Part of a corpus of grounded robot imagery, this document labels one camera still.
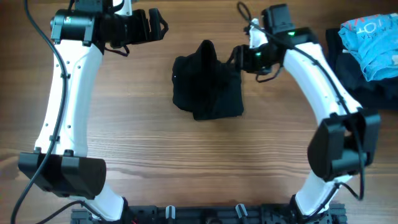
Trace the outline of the dark navy folded clothes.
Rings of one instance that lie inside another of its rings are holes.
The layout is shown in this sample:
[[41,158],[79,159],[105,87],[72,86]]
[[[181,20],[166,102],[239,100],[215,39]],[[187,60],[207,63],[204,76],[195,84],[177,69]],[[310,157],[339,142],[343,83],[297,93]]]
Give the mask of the dark navy folded clothes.
[[344,53],[339,29],[325,32],[328,46],[327,62],[347,92],[365,108],[397,110],[397,78],[366,81],[359,63]]

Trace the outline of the black t-shirt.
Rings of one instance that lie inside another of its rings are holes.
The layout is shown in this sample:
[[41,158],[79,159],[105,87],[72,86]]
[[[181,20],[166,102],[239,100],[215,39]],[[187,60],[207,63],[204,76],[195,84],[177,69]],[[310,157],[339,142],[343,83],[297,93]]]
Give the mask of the black t-shirt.
[[241,116],[241,72],[218,60],[215,46],[204,40],[196,52],[179,56],[172,67],[172,101],[196,121]]

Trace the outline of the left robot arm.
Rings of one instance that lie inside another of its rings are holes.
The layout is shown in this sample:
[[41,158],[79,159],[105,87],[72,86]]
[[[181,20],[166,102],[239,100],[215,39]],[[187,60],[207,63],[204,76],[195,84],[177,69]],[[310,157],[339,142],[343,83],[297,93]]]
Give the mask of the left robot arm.
[[127,200],[106,183],[106,163],[88,157],[87,119],[105,52],[162,40],[169,27],[156,8],[131,1],[71,1],[52,18],[45,41],[54,55],[49,102],[33,152],[18,167],[36,185],[83,207],[93,223],[132,223]]

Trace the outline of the light blue printed shirt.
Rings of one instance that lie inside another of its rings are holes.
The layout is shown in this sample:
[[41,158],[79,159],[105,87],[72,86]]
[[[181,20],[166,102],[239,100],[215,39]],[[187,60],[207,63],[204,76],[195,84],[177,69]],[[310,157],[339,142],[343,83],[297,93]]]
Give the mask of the light blue printed shirt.
[[376,14],[346,21],[338,34],[359,63],[366,81],[397,77],[397,14]]

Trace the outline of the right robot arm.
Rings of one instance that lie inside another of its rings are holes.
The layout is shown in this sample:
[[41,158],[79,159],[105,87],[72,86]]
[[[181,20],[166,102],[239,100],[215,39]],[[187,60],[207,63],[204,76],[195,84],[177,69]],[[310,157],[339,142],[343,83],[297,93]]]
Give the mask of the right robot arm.
[[365,185],[365,169],[374,160],[381,118],[363,108],[343,87],[308,27],[294,26],[289,8],[278,4],[253,18],[247,5],[237,10],[247,22],[247,45],[234,49],[230,60],[238,70],[252,73],[259,83],[277,77],[272,67],[286,70],[312,107],[317,130],[307,148],[310,173],[289,205],[289,222],[313,223],[330,215],[339,189],[358,176]]

